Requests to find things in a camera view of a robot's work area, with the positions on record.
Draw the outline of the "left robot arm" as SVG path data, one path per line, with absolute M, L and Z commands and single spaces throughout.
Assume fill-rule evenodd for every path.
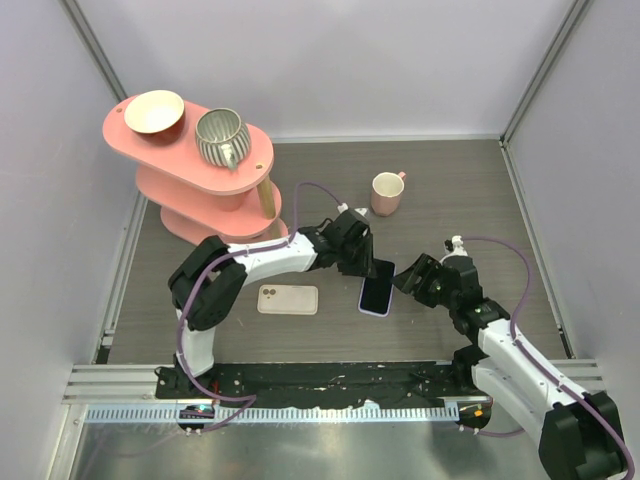
M 227 244 L 218 236 L 203 240 L 168 281 L 178 315 L 174 370 L 179 388 L 193 399 L 211 391 L 215 328 L 243 287 L 332 266 L 346 276 L 375 275 L 370 224 L 355 209 L 276 240 L 248 245 Z

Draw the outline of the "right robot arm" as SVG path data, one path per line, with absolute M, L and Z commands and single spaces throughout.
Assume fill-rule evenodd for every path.
M 496 400 L 535 442 L 549 478 L 633 477 L 615 402 L 589 393 L 526 339 L 514 315 L 485 296 L 471 257 L 421 255 L 392 283 L 424 306 L 448 310 L 471 342 L 454 354 L 461 364 L 451 371 L 453 386 Z

